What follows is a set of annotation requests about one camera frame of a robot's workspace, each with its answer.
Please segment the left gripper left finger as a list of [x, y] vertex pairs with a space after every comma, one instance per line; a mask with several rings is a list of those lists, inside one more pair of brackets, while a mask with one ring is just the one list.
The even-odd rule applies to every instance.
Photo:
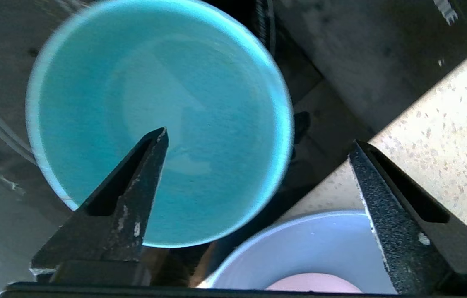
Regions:
[[142, 242], [168, 146], [164, 127], [137, 142], [32, 258], [37, 282], [148, 285]]

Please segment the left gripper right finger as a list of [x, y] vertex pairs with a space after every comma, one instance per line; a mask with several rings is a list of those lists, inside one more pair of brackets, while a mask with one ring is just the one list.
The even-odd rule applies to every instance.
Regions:
[[467, 225], [374, 146], [348, 160], [395, 291], [467, 296]]

